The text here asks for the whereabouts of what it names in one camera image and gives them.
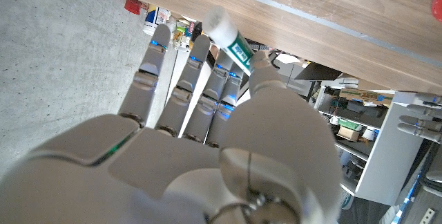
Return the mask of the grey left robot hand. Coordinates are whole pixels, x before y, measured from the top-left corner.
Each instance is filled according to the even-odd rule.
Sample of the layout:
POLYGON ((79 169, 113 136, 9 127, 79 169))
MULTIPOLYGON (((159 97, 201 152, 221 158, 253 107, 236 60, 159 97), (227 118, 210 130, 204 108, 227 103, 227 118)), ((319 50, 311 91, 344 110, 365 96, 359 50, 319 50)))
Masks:
POLYGON ((406 109, 419 116, 401 115, 397 129, 423 141, 406 181, 411 178, 412 172, 417 172, 419 163, 424 161, 426 153, 430 149, 435 149, 433 154, 430 154, 430 161, 424 162, 422 186, 425 191, 441 196, 441 96, 416 93, 413 103, 408 104, 406 109))

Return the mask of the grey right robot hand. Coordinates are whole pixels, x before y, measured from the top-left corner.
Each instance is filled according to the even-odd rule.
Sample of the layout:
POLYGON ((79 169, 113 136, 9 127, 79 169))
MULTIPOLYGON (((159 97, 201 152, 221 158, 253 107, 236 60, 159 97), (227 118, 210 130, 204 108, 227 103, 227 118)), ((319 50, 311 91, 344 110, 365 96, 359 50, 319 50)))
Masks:
POLYGON ((148 128, 171 37, 160 25, 117 114, 31 150, 1 180, 2 223, 335 223, 342 180, 324 119, 288 89, 264 51, 251 97, 223 112, 219 140, 179 135, 209 52, 200 35, 175 92, 180 107, 148 128))

